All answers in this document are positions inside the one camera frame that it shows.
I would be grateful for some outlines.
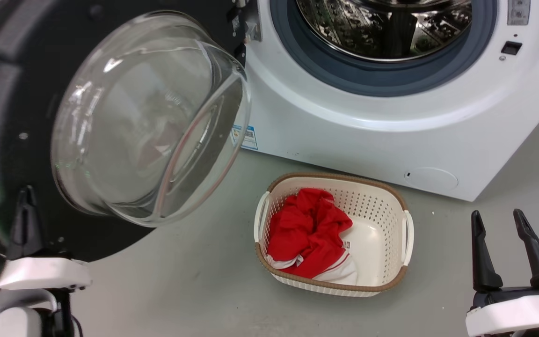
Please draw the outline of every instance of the washing machine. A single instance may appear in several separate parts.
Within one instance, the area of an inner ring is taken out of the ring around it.
[[[539,1],[0,0],[2,251],[109,256],[240,147],[473,200],[538,122]]]

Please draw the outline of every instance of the transparent glass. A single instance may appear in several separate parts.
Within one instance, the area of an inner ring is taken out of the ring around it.
[[[51,164],[82,211],[143,226],[179,220],[217,187],[248,125],[244,69],[194,21],[124,24],[83,62],[56,117]]]

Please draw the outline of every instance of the washing machine door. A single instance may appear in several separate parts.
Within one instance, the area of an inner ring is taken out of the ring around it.
[[[245,4],[0,1],[4,247],[27,186],[51,248],[86,261],[201,205],[248,124]]]

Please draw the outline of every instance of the brown basket rim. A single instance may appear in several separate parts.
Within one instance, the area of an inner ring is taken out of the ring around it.
[[[286,175],[279,177],[274,182],[272,182],[272,184],[268,187],[268,192],[272,192],[272,190],[274,190],[274,188],[278,186],[278,184],[281,183],[282,181],[286,181],[287,179],[291,179],[295,177],[335,179],[335,180],[357,182],[357,183],[363,183],[365,185],[375,186],[375,187],[378,187],[378,188],[381,188],[383,190],[387,190],[388,192],[390,192],[393,196],[396,197],[396,200],[398,200],[398,202],[400,203],[403,211],[408,211],[405,200],[395,189],[393,189],[389,185],[385,183],[373,181],[371,179],[365,179],[365,178],[359,178],[359,177],[353,177],[353,176],[347,176],[347,175],[338,175],[338,174],[333,174],[333,173],[288,173]],[[257,252],[257,258],[259,259],[259,262],[261,262],[261,264],[263,265],[263,267],[265,267],[265,269],[267,269],[270,273],[274,275],[277,275],[279,277],[283,277],[286,279],[290,279],[293,281],[310,284],[312,286],[323,286],[324,288],[330,288],[330,289],[336,289],[336,290],[347,290],[349,292],[372,292],[372,293],[384,292],[385,290],[392,289],[394,288],[394,286],[399,284],[402,281],[402,278],[405,277],[405,274],[407,273],[407,266],[402,266],[401,269],[398,271],[398,274],[396,274],[396,277],[394,277],[392,281],[388,282],[387,284],[383,284],[382,286],[348,286],[344,284],[316,281],[314,279],[298,277],[296,275],[285,273],[284,271],[279,271],[278,269],[270,266],[270,264],[265,260],[265,258],[263,257],[263,253],[261,252],[260,243],[255,242],[255,250]]]

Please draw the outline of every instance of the red and white garment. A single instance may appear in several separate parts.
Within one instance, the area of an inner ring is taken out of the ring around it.
[[[287,197],[272,216],[267,262],[300,277],[355,285],[357,268],[340,238],[351,226],[348,215],[334,205],[332,194],[302,189]]]

